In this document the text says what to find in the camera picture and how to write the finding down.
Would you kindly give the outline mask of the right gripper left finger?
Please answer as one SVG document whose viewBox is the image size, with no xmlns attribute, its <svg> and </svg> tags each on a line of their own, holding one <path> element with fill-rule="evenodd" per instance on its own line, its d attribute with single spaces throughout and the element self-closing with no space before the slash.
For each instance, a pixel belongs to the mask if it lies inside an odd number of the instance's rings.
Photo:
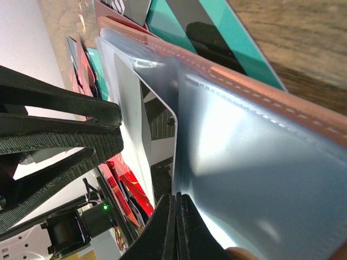
<svg viewBox="0 0 347 260">
<path fill-rule="evenodd" d="M 71 92 L 1 68 L 1 234 L 79 176 L 119 154 L 124 143 L 116 103 Z M 21 157 L 50 148 L 78 148 L 20 179 Z"/>
</svg>

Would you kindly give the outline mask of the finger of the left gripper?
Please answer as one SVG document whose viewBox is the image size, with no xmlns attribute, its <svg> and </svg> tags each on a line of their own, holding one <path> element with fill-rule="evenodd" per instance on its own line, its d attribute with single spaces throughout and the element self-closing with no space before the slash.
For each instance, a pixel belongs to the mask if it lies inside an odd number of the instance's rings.
<svg viewBox="0 0 347 260">
<path fill-rule="evenodd" d="M 187 194 L 176 194 L 178 259 L 232 259 L 212 236 L 194 202 Z"/>
</svg>

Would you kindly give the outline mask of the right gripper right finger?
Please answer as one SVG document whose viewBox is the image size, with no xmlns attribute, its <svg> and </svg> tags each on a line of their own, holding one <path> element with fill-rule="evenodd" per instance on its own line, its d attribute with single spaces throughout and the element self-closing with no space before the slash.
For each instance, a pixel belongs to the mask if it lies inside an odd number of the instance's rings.
<svg viewBox="0 0 347 260">
<path fill-rule="evenodd" d="M 142 234 L 121 256 L 121 259 L 176 259 L 176 199 L 165 194 Z"/>
</svg>

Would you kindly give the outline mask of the pink leather card holder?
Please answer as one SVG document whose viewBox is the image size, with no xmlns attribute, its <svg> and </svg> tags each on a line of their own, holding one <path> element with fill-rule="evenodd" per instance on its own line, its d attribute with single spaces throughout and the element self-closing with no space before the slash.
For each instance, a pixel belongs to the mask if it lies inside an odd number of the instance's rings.
<svg viewBox="0 0 347 260">
<path fill-rule="evenodd" d="M 346 259 L 346 117 L 108 17 L 112 54 L 175 120 L 172 183 L 232 259 Z"/>
</svg>

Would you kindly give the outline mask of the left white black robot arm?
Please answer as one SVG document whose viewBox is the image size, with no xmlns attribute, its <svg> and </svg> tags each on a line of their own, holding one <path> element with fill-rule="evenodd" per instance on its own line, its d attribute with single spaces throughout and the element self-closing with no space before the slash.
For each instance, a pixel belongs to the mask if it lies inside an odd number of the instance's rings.
<svg viewBox="0 0 347 260">
<path fill-rule="evenodd" d="M 1 259 L 64 259 L 114 227 L 107 204 L 69 210 L 1 241 Z M 144 231 L 121 259 L 231 259 L 187 194 L 163 195 Z"/>
</svg>

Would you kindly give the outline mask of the teal card upper pile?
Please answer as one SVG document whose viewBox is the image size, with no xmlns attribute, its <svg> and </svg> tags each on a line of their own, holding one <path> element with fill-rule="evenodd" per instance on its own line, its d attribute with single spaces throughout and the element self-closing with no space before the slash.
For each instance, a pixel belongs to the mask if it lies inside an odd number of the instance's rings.
<svg viewBox="0 0 347 260">
<path fill-rule="evenodd" d="M 95 75 L 95 86 L 98 90 L 98 97 L 102 100 L 109 100 L 109 93 L 105 82 L 104 71 L 101 64 L 99 52 L 93 48 L 87 48 L 89 62 Z"/>
</svg>

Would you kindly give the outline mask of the teal card pile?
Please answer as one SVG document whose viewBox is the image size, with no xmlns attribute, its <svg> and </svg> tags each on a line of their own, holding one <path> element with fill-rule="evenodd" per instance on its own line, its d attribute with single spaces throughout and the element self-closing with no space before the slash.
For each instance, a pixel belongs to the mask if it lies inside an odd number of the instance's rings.
<svg viewBox="0 0 347 260">
<path fill-rule="evenodd" d="M 227 1 L 152 1 L 146 22 L 167 42 L 286 89 Z"/>
<path fill-rule="evenodd" d="M 95 86 L 98 90 L 98 97 L 102 100 L 109 100 L 109 93 L 105 82 L 104 71 L 101 64 L 99 52 L 93 48 L 87 48 L 89 62 L 95 75 Z"/>
</svg>

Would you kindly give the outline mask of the red card left pile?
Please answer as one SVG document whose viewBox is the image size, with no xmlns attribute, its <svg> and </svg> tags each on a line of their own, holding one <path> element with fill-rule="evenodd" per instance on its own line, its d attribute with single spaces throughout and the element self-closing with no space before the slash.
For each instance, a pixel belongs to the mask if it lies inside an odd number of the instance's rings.
<svg viewBox="0 0 347 260">
<path fill-rule="evenodd" d="M 137 227 L 143 227 L 154 209 L 132 170 L 116 155 L 100 165 L 121 214 Z"/>
</svg>

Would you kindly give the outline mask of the black glossy card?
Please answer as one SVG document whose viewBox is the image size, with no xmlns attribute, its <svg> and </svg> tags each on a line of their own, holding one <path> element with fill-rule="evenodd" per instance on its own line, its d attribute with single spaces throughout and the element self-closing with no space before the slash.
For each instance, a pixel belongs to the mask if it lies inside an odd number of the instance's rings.
<svg viewBox="0 0 347 260">
<path fill-rule="evenodd" d="M 110 99 L 119 105 L 125 133 L 122 158 L 146 192 L 171 191 L 175 120 L 171 112 L 133 72 L 112 54 Z"/>
</svg>

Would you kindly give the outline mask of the teal card front pile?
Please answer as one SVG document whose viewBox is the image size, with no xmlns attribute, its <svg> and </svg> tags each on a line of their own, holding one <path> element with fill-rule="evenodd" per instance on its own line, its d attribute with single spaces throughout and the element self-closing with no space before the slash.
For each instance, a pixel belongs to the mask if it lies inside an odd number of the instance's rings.
<svg viewBox="0 0 347 260">
<path fill-rule="evenodd" d="M 167 42 L 286 89 L 227 1 L 152 1 L 146 22 Z"/>
</svg>

